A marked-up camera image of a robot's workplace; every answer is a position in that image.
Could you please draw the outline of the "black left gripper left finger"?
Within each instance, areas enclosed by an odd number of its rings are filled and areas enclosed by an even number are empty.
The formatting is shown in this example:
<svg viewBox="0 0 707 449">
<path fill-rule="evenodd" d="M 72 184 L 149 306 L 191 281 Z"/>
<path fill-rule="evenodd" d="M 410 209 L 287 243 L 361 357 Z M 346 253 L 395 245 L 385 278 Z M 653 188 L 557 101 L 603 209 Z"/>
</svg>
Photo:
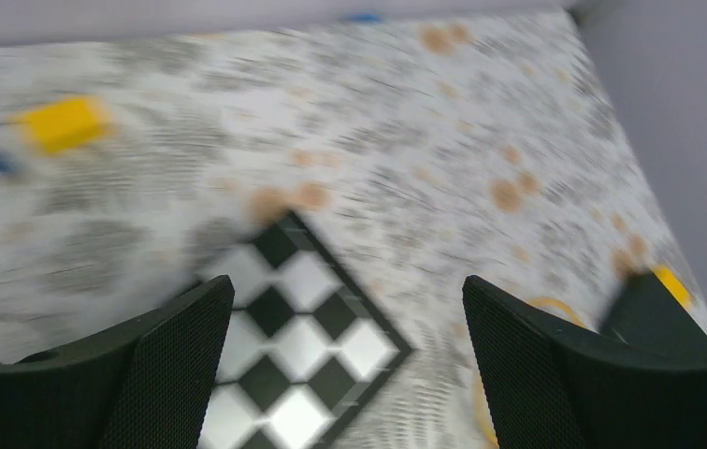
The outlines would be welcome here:
<svg viewBox="0 0 707 449">
<path fill-rule="evenodd" d="M 231 317 L 222 275 L 89 337 L 0 363 L 0 448 L 195 448 Z"/>
</svg>

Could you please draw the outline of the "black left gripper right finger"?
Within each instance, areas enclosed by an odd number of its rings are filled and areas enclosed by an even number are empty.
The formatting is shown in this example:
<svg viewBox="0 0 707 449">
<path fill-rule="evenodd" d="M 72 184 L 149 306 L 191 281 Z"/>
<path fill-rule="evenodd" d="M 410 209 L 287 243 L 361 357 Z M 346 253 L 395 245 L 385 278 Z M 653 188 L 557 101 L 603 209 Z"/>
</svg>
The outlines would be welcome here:
<svg viewBox="0 0 707 449">
<path fill-rule="evenodd" d="M 502 448 L 707 448 L 707 366 L 577 326 L 477 276 L 469 335 Z"/>
</svg>

